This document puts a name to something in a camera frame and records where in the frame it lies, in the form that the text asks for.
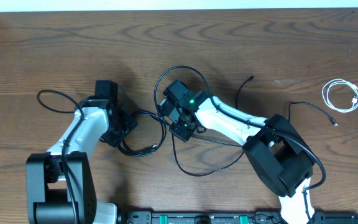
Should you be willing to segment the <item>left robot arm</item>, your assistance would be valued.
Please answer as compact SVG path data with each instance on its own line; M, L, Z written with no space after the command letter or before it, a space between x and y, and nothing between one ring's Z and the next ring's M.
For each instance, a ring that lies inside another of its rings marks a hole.
M85 99L73 114L60 139L26 161L30 223L117 222L117 206L96 198L90 157L100 140L118 147L137 123L109 98Z

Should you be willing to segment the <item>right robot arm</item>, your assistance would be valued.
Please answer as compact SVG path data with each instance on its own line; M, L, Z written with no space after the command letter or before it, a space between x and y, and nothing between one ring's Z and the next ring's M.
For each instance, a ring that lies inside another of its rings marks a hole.
M259 179L278 195L280 214L287 223L313 223L309 192L326 180L311 184L313 166L322 162L289 120L279 114L270 119L233 108L210 90L195 93L175 80L156 103L157 113L168 117L171 133L187 142L198 128L212 129L238 143Z

